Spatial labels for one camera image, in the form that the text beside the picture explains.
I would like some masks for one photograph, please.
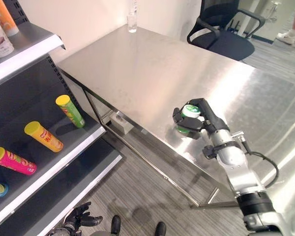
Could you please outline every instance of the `stainless steel table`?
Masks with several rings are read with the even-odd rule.
[[[295,85],[249,65],[138,28],[121,27],[58,65],[64,74],[142,127],[227,191],[226,175],[206,160],[205,134],[175,130],[174,107],[204,97],[231,131],[243,130],[252,150],[269,156],[281,175],[268,192],[295,233]],[[273,168],[248,157],[263,182]]]

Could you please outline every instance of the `chair seat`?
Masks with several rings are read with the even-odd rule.
[[[229,31],[220,31],[219,39],[208,49],[217,54],[243,60],[255,51],[255,47],[247,39],[240,37]],[[214,40],[214,33],[200,35],[191,41],[192,45],[206,48]]]

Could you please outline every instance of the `store shelf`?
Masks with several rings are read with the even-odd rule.
[[[0,58],[0,84],[12,75],[34,62],[51,50],[62,46],[62,40],[55,34],[30,22],[18,25],[20,32],[9,37],[14,51]]]
[[[7,219],[0,236],[46,235],[120,160],[99,139]]]
[[[64,144],[59,153],[50,151],[30,137],[26,139],[27,143],[21,144],[17,153],[37,165],[37,171],[32,176],[0,166],[0,181],[9,184],[9,192],[0,198],[0,223],[105,132],[104,128],[86,113],[82,113],[82,116],[86,121],[83,128],[76,128],[67,117],[49,128]],[[18,123],[13,121],[11,125],[17,126]],[[3,131],[0,136],[11,139],[13,134],[8,132],[10,128],[4,128],[7,131]]]

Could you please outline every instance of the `black office chair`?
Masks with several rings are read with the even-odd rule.
[[[243,60],[250,56],[255,48],[247,38],[260,29],[266,20],[250,11],[238,9],[238,4],[239,0],[202,0],[200,16],[188,34],[187,42],[234,60]],[[225,29],[238,12],[259,21],[258,27],[247,34],[245,38]],[[200,35],[191,41],[190,37],[202,29],[209,29],[211,32]]]

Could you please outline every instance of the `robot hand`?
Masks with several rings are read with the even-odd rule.
[[[103,220],[102,216],[90,216],[89,209],[91,202],[87,202],[72,209],[64,219],[62,227],[55,228],[48,233],[48,236],[81,236],[81,226],[96,226]]]
[[[84,213],[89,209],[91,202],[87,202],[74,209],[66,216],[64,220],[64,226],[72,228],[72,230],[78,230],[80,226],[96,226],[103,220],[102,216],[93,217],[90,216],[90,212]]]

